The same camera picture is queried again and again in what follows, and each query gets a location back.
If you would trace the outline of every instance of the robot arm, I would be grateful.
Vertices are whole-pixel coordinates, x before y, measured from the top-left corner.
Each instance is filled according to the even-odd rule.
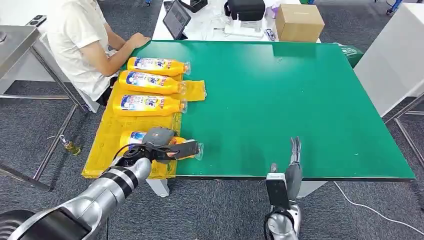
[[[197,141],[163,145],[173,136],[169,129],[152,128],[142,143],[124,146],[130,149],[122,157],[115,157],[111,166],[77,197],[30,218],[27,216],[18,227],[19,221],[9,218],[2,222],[0,217],[0,229],[15,229],[8,240],[93,239],[111,212],[149,176],[152,160],[176,160],[175,155],[180,158],[199,153]]]
[[[267,229],[273,240],[298,240],[302,215],[296,198],[302,182],[301,146],[299,137],[292,138],[290,165],[285,173],[278,173],[277,165],[273,163],[266,176],[272,209],[263,222],[265,240],[268,239]]]

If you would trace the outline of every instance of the person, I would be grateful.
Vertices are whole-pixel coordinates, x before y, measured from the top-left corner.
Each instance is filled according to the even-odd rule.
[[[149,37],[128,41],[111,29],[96,0],[55,0],[48,15],[47,39],[53,56],[75,87],[106,106],[117,72]]]

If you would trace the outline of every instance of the yellow cloth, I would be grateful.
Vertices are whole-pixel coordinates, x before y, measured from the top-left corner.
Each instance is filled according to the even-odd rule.
[[[185,94],[172,94],[171,97],[174,99],[186,100],[187,102],[193,101],[204,101],[206,97],[205,81],[182,81],[185,83],[186,90]]]
[[[182,75],[174,77],[177,81],[182,80]],[[186,101],[202,101],[205,99],[205,82],[204,81],[185,81],[186,94],[173,94],[171,97],[175,99],[185,99]],[[152,93],[128,91],[120,87],[118,82],[113,87],[110,95],[109,103],[114,98],[121,98],[125,94],[146,94],[158,95]],[[97,178],[103,171],[109,167],[113,161],[115,153],[121,148],[120,138],[125,131],[142,131],[147,132],[152,127],[165,127],[172,129],[180,135],[181,130],[181,113],[177,112],[170,116],[115,116],[112,104],[108,104],[101,122],[98,126],[97,133],[88,155],[87,162],[82,170],[82,176],[85,178]],[[149,179],[165,179],[174,178],[177,171],[177,161],[169,161],[168,164],[153,161]]]

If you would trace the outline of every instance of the plastic bottle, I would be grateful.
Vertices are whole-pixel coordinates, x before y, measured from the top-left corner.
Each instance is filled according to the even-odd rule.
[[[125,146],[127,144],[141,144],[143,137],[146,135],[146,132],[143,131],[124,131],[120,137],[120,146]],[[185,138],[174,136],[172,137],[171,141],[169,142],[169,145],[175,145],[175,144],[182,144],[185,142],[194,141],[193,139],[186,140]],[[203,158],[203,148],[204,144],[202,142],[198,143],[198,154],[193,156],[184,157],[181,159],[186,158],[196,158],[197,160],[202,160]]]
[[[113,100],[115,114],[127,117],[168,116],[187,112],[187,101],[170,96],[123,95]]]
[[[128,59],[127,69],[130,71],[175,77],[180,74],[189,75],[191,64],[190,62],[179,62],[172,59],[134,56]]]
[[[72,155],[77,156],[81,153],[81,148],[79,146],[75,146],[75,144],[72,141],[66,140],[65,136],[60,135],[59,136],[60,141],[62,142],[65,149],[70,152]]]
[[[119,74],[119,84],[126,90],[154,94],[169,95],[186,92],[186,84],[182,81],[145,72],[122,71]]]

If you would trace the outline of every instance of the green table mat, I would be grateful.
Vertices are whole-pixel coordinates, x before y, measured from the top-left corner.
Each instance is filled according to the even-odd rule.
[[[306,180],[415,176],[336,44],[152,41],[133,56],[191,62],[185,80],[205,80],[181,136],[204,143],[179,176],[265,177],[284,171],[300,136]]]

